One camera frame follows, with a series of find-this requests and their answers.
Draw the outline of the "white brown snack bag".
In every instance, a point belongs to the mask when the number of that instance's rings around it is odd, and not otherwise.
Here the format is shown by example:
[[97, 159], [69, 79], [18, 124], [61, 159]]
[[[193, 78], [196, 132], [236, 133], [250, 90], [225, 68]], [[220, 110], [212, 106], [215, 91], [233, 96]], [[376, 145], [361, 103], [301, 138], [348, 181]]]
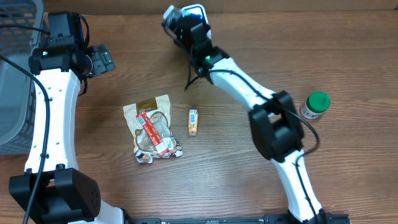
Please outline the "white brown snack bag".
[[170, 128], [170, 109], [168, 95], [123, 107], [137, 162], [150, 164], [154, 159], [183, 156], [182, 147]]

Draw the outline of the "orange snack packet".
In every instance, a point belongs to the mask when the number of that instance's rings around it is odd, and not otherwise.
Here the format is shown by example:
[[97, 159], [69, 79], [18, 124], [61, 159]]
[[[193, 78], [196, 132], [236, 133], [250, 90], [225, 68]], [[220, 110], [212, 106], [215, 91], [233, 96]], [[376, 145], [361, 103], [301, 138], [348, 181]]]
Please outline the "orange snack packet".
[[188, 117], [188, 135], [196, 136], [198, 134], [198, 111], [190, 110]]

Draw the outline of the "red white snack packet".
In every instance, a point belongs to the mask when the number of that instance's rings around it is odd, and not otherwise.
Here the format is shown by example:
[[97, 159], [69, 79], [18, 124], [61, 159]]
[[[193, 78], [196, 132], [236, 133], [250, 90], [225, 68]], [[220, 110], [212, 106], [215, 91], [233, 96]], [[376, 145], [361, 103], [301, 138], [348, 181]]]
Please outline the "red white snack packet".
[[146, 112], [141, 112], [136, 116], [138, 122], [144, 128], [145, 132], [147, 133], [150, 141], [154, 145], [158, 156], [162, 157], [165, 154], [165, 151], [168, 149], [167, 145], [163, 142], [162, 138], [159, 136], [158, 132], [156, 131], [154, 125], [150, 121]]

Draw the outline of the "green lid Knorr jar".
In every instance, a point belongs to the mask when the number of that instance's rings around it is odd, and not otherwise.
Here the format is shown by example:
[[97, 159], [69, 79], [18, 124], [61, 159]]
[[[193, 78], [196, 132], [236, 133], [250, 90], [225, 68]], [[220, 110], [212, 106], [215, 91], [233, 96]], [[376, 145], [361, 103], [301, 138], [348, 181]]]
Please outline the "green lid Knorr jar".
[[300, 106], [304, 118], [317, 119], [330, 107], [330, 97], [323, 91], [311, 93]]

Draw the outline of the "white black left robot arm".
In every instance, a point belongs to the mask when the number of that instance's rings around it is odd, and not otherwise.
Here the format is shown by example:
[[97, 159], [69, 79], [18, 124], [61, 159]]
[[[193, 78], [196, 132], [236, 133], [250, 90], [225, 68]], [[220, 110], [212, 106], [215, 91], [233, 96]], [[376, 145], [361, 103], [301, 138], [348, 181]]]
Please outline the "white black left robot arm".
[[32, 146], [9, 193], [36, 223], [127, 223], [126, 212], [101, 199], [97, 182], [80, 172], [75, 154], [75, 110], [90, 78], [114, 70], [105, 45], [90, 45], [86, 19], [75, 12], [48, 16], [43, 47], [25, 74], [35, 85]]

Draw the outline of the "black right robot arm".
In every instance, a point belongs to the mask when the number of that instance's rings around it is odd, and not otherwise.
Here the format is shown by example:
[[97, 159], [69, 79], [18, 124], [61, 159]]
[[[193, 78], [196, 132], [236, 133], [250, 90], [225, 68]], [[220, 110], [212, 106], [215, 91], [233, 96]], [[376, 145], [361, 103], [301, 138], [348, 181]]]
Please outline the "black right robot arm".
[[274, 164], [289, 203], [291, 223], [326, 223], [305, 167], [302, 126], [286, 91], [269, 90], [241, 70], [223, 49], [212, 44], [210, 26], [197, 14], [179, 9], [163, 15], [162, 27], [184, 51], [198, 78], [206, 78], [230, 94], [248, 112], [256, 149]]

